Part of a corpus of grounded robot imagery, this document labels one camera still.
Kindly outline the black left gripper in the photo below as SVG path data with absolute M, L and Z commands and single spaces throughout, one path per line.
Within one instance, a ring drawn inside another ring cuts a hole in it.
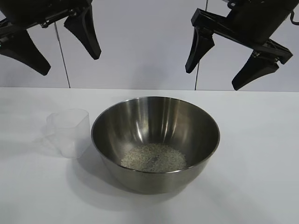
M 64 27 L 84 46 L 89 55 L 98 60 L 101 48 L 93 24 L 90 0 L 2 0 L 0 11 L 0 54 L 17 60 L 46 76 L 51 65 L 37 49 L 27 30 L 43 28 L 67 18 Z

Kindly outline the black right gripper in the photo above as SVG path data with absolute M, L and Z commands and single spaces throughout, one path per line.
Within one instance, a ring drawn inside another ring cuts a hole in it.
M 270 39 L 287 17 L 294 16 L 297 0 L 229 0 L 227 16 L 196 9 L 191 18 L 193 39 L 185 64 L 191 73 L 201 58 L 214 47 L 213 34 L 230 39 L 253 50 L 249 59 L 232 80 L 234 90 L 279 69 L 285 64 L 290 50 Z

